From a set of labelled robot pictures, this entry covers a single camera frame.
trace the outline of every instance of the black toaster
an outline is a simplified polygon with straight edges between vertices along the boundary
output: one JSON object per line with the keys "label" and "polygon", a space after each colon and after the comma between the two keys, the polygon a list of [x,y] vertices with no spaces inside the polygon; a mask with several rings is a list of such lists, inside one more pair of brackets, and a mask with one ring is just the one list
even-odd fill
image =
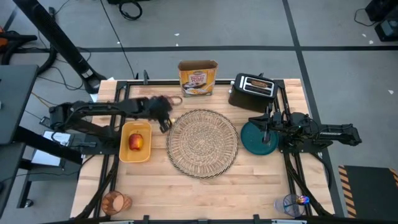
{"label": "black toaster", "polygon": [[273,103],[278,92],[278,84],[260,75],[239,73],[232,89],[229,91],[228,102],[247,110],[264,113],[268,103]]}

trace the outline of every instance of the yellow bowl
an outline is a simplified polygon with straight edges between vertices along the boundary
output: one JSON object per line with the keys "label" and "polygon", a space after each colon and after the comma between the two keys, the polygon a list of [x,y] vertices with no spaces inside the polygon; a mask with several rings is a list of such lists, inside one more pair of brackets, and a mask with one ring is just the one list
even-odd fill
{"label": "yellow bowl", "polygon": [[[140,151],[132,151],[129,148],[129,137],[132,134],[140,134],[144,143]],[[119,159],[122,162],[145,162],[150,158],[150,141],[152,128],[147,121],[131,121],[123,125],[120,142]]]}

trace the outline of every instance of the clear cup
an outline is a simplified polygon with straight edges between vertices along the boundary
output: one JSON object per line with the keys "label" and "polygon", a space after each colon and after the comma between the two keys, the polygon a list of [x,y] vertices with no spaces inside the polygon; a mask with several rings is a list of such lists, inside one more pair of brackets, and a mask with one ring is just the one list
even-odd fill
{"label": "clear cup", "polygon": [[102,199],[101,208],[107,215],[115,215],[131,207],[132,200],[129,196],[117,191],[107,193]]}
{"label": "clear cup", "polygon": [[290,194],[275,200],[274,208],[281,213],[291,217],[299,217],[304,213],[304,206],[296,204],[299,196]]}

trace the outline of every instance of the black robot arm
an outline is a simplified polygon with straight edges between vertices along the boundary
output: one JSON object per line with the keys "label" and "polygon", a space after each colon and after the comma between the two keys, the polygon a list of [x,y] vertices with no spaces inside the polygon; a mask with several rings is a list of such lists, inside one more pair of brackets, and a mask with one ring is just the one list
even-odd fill
{"label": "black robot arm", "polygon": [[114,131],[113,128],[101,127],[82,120],[82,118],[97,115],[121,115],[134,119],[157,120],[160,130],[164,133],[172,126],[169,118],[171,105],[170,98],[166,96],[131,98],[119,103],[86,103],[83,101],[63,103],[49,109],[50,127],[56,131],[74,129],[105,139],[117,139],[120,133]]}
{"label": "black robot arm", "polygon": [[284,148],[292,152],[320,152],[339,141],[356,146],[362,142],[358,130],[352,124],[318,124],[307,114],[276,111],[271,116],[272,103],[269,103],[262,116],[249,118],[249,121],[264,131],[263,143],[269,142],[269,131],[277,131]]}

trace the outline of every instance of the yellow black striped tape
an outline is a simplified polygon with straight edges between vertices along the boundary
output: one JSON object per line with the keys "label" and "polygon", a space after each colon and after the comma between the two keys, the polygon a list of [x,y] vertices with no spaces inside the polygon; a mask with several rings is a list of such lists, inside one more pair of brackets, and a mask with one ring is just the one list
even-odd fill
{"label": "yellow black striped tape", "polygon": [[390,171],[392,172],[392,175],[394,176],[394,179],[396,180],[396,185],[398,187],[398,174],[397,171],[394,169],[390,169]]}
{"label": "yellow black striped tape", "polygon": [[353,200],[353,194],[351,192],[351,187],[349,186],[347,170],[344,168],[344,166],[338,166],[338,172],[340,174],[340,180],[341,180],[341,184],[343,186],[343,193],[344,193],[344,198],[346,201],[348,217],[356,218],[355,203]]}

